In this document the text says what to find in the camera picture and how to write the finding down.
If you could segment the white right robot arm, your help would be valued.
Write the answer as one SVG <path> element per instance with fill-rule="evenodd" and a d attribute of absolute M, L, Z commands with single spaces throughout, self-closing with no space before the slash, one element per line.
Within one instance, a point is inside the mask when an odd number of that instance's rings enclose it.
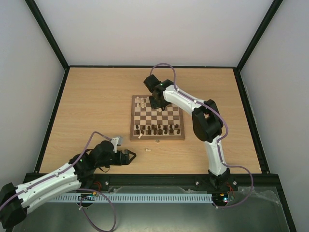
<path fill-rule="evenodd" d="M 223 121 L 213 100 L 202 101 L 182 91 L 175 81 L 159 81 L 151 74 L 144 80 L 150 95 L 133 95 L 130 139 L 184 140 L 183 114 L 191 116 L 194 135 L 205 144 L 210 184 L 222 189 L 230 170 L 221 145 Z"/>

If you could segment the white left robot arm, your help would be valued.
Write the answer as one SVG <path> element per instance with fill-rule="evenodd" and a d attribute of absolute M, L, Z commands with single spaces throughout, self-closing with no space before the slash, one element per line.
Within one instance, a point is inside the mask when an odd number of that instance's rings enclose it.
<path fill-rule="evenodd" d="M 36 208 L 63 193 L 92 185 L 96 169 L 129 165 L 135 157 L 127 149 L 117 150 L 112 142 L 102 141 L 49 174 L 18 186 L 4 185 L 0 190 L 2 227 L 8 229 L 19 224 Z"/>

